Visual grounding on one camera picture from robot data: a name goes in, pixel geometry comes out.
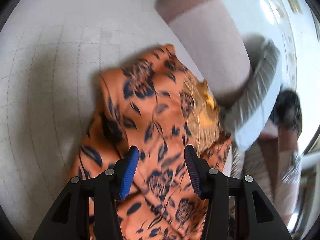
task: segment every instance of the white mattress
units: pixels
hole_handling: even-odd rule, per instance
[[[155,0],[21,0],[0,33],[0,205],[32,239],[66,183],[97,76],[158,43],[202,78]]]

